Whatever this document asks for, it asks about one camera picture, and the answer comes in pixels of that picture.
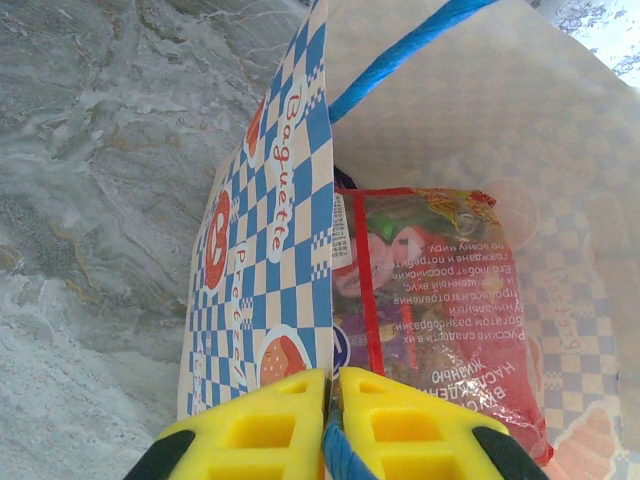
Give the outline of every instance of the gray marble floor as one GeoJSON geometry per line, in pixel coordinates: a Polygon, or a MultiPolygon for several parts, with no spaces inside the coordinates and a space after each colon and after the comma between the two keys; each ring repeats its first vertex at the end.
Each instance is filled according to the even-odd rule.
{"type": "Polygon", "coordinates": [[[204,203],[301,8],[0,1],[1,478],[122,478],[174,420],[204,203]]]}

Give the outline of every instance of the red packaging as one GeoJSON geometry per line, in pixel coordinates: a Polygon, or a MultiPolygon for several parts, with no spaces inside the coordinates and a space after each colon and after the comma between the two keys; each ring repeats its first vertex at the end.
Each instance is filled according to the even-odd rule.
{"type": "Polygon", "coordinates": [[[354,351],[334,352],[337,366],[368,367],[492,416],[545,465],[553,449],[495,201],[406,188],[338,190],[336,199],[334,315],[346,337],[337,344],[354,351]],[[363,334],[368,365],[355,354],[363,334]]]}

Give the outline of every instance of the paper bag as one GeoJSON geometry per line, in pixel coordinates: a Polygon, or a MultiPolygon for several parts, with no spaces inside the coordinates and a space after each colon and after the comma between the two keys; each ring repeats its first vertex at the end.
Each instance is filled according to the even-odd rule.
{"type": "Polygon", "coordinates": [[[178,415],[304,368],[333,371],[335,160],[360,187],[480,188],[497,199],[557,450],[549,468],[627,478],[640,463],[619,444],[622,432],[640,446],[627,401],[640,383],[635,93],[528,5],[502,0],[330,125],[354,79],[443,3],[312,5],[212,187],[193,251],[178,415]]]}

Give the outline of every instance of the blue and white checkered pattern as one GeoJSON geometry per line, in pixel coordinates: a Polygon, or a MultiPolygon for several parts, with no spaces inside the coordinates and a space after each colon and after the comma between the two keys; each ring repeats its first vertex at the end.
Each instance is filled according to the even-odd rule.
{"type": "Polygon", "coordinates": [[[332,312],[329,258],[333,177],[331,130],[324,94],[326,11],[314,3],[309,19],[294,36],[265,97],[255,168],[243,147],[226,172],[222,188],[231,196],[228,261],[217,292],[205,287],[205,246],[216,202],[202,224],[195,250],[189,372],[193,388],[187,393],[187,414],[218,405],[258,387],[256,358],[269,331],[280,324],[293,327],[311,367],[331,368],[332,312]],[[266,161],[286,116],[285,98],[294,82],[306,79],[307,99],[295,129],[293,149],[293,215],[282,259],[267,258],[268,229],[274,220],[276,180],[266,161]],[[248,247],[243,271],[240,337],[241,365],[247,385],[232,374],[233,325],[231,293],[234,249],[248,247]]]}

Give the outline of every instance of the blue rope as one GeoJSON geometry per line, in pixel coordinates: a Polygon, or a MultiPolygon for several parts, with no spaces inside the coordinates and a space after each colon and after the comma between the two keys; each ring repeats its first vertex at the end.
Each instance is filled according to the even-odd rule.
{"type": "Polygon", "coordinates": [[[329,106],[329,120],[333,125],[405,60],[428,45],[442,33],[463,22],[483,7],[497,0],[449,0],[422,25],[409,32],[398,43],[380,54],[367,69],[329,106]]]}
{"type": "Polygon", "coordinates": [[[353,451],[342,429],[342,412],[335,404],[329,410],[322,453],[333,480],[376,480],[375,475],[353,451]]]}

